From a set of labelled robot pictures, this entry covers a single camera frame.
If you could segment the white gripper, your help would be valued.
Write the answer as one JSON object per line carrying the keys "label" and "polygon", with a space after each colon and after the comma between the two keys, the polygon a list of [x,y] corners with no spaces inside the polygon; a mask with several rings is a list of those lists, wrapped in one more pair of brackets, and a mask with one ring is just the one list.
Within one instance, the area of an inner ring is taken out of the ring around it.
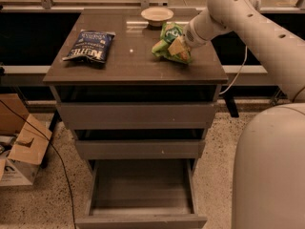
{"label": "white gripper", "polygon": [[185,41],[181,39],[175,39],[172,42],[172,44],[168,47],[168,51],[170,55],[176,55],[181,52],[189,52],[190,51],[189,47],[198,48],[208,43],[208,40],[201,38],[195,31],[194,21],[190,21],[183,28],[183,36]]}

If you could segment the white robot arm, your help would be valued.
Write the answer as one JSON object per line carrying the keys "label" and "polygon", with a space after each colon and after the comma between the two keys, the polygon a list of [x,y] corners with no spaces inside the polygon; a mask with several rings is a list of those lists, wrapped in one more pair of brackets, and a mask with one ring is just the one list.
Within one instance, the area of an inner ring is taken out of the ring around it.
{"label": "white robot arm", "polygon": [[260,0],[207,0],[182,41],[197,48],[234,31],[289,100],[257,114],[239,137],[232,229],[305,229],[305,41],[259,6]]}

